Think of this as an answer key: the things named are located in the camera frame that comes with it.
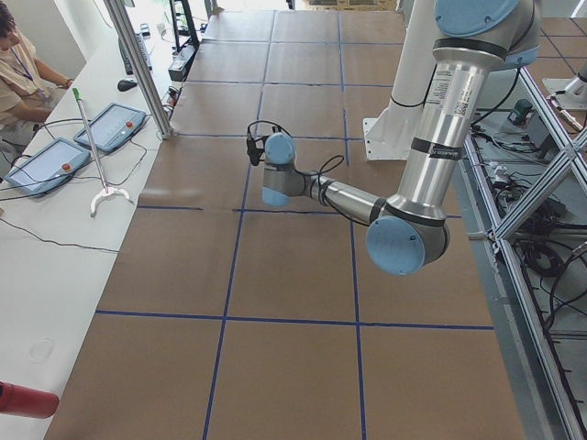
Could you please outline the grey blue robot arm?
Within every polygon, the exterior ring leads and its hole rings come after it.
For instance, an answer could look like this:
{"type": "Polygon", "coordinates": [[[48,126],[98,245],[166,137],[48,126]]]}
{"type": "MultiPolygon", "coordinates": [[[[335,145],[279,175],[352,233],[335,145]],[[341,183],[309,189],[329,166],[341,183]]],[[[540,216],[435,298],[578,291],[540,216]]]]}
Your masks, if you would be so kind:
{"type": "Polygon", "coordinates": [[[416,126],[396,194],[378,197],[295,166],[295,144],[281,127],[247,141],[252,163],[264,165],[261,197],[285,206],[307,196],[367,225],[373,263],[393,275],[409,275],[439,259],[449,245],[443,201],[482,88],[491,72],[521,68],[537,56],[538,1],[436,1],[426,22],[431,37],[405,42],[403,53],[422,50],[423,113],[416,126]]]}

